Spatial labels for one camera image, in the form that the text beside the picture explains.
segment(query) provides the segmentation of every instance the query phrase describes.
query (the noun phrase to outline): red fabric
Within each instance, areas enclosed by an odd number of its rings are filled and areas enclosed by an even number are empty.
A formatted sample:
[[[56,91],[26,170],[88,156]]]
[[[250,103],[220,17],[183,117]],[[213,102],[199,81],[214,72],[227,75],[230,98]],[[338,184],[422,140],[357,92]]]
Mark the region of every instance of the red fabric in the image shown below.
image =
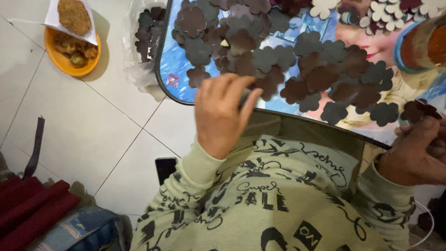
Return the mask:
[[[74,208],[80,198],[60,180],[45,188],[36,177],[12,177],[0,186],[0,250],[23,250]]]

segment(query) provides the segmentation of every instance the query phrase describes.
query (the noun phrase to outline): light green sweatshirt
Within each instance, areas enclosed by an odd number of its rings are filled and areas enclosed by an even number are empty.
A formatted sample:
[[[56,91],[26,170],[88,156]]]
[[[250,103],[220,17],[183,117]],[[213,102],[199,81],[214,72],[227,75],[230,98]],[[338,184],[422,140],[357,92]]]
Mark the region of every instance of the light green sweatshirt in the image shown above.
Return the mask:
[[[349,203],[341,191],[356,163],[280,136],[241,138],[225,160],[195,142],[138,220],[131,250],[409,249],[412,188],[372,164]]]

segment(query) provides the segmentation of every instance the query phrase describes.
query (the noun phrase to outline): hand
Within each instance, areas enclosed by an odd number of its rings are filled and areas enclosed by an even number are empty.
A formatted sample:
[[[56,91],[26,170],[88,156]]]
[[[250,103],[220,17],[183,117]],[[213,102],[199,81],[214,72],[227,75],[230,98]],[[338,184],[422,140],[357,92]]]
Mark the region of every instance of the hand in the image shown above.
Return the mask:
[[[446,184],[446,121],[423,117],[415,125],[400,127],[393,148],[376,166],[387,180],[405,186]]]
[[[242,134],[262,89],[255,89],[239,111],[240,96],[254,82],[250,76],[226,73],[202,82],[195,95],[198,142],[212,157],[224,159]]]

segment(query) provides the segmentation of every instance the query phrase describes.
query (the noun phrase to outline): white tile floor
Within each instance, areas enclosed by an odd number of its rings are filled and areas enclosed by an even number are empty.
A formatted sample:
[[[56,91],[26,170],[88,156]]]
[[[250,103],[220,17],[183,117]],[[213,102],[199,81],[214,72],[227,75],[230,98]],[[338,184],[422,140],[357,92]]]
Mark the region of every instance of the white tile floor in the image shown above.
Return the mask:
[[[81,78],[52,64],[43,26],[13,20],[43,22],[48,4],[16,0],[0,8],[0,151],[10,170],[22,172],[42,115],[45,132],[35,175],[42,182],[63,179],[80,187],[88,195],[84,199],[94,196],[97,205],[128,216],[134,229],[157,193],[155,158],[180,158],[190,149],[193,107],[165,98],[159,87],[141,93],[125,81],[120,40],[130,0],[90,0],[103,47],[98,66]],[[427,203],[441,189],[421,187],[416,196]]]

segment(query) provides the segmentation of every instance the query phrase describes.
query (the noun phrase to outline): fried food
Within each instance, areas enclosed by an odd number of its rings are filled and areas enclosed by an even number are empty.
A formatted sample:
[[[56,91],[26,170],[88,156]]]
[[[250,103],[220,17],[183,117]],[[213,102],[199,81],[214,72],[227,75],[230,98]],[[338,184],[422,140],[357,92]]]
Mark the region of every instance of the fried food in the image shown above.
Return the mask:
[[[89,42],[80,40],[61,31],[58,31],[54,35],[53,42],[58,52],[68,54],[72,54],[77,50],[84,51],[90,44]]]
[[[98,50],[94,46],[88,47],[84,50],[84,55],[87,59],[95,59],[98,55]]]
[[[74,68],[82,68],[87,65],[87,59],[85,59],[79,52],[74,52],[70,58],[70,64]]]
[[[59,22],[70,32],[83,36],[91,28],[91,20],[83,2],[78,0],[59,0],[57,5]]]
[[[56,31],[54,34],[53,44],[58,52],[70,58],[74,68],[82,68],[87,65],[89,59],[98,56],[97,46],[61,31]]]

